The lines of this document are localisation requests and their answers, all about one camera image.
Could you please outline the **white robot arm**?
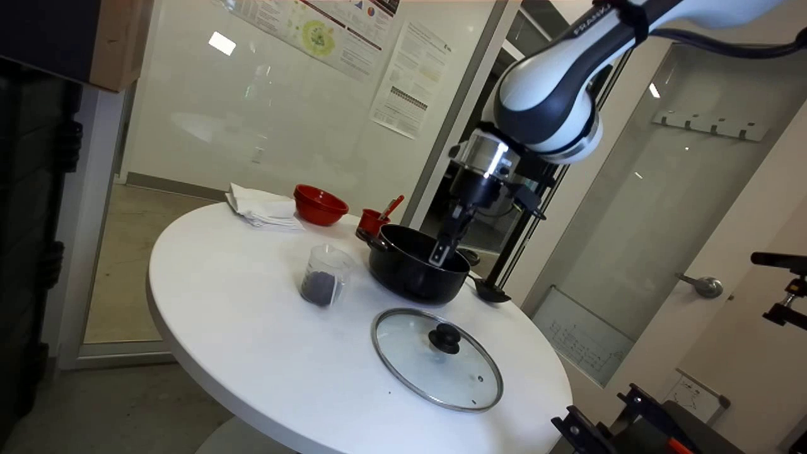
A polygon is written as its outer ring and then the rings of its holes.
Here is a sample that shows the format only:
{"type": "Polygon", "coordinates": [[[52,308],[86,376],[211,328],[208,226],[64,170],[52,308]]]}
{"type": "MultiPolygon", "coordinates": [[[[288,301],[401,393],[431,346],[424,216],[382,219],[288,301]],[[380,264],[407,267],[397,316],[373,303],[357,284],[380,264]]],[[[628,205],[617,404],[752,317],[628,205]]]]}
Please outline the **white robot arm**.
{"type": "Polygon", "coordinates": [[[781,0],[591,0],[547,49],[515,60],[483,100],[482,120],[462,144],[458,195],[443,216],[425,259],[443,267],[468,219],[512,177],[522,158],[574,165],[586,158],[602,124],[590,93],[591,81],[648,37],[731,59],[781,59],[805,49],[789,43],[726,43],[711,31],[744,28],[769,16],[781,0]]]}

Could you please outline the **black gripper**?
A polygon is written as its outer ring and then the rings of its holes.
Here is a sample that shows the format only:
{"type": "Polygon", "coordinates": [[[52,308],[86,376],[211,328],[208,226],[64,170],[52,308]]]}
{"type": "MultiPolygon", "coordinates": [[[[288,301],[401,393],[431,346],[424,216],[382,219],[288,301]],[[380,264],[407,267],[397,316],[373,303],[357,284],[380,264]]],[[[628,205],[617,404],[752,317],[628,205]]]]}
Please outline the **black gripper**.
{"type": "Polygon", "coordinates": [[[464,236],[472,216],[498,196],[522,212],[536,212],[535,181],[517,172],[518,153],[497,134],[473,129],[458,146],[458,177],[450,183],[453,207],[441,221],[428,263],[441,267],[464,236]]]}

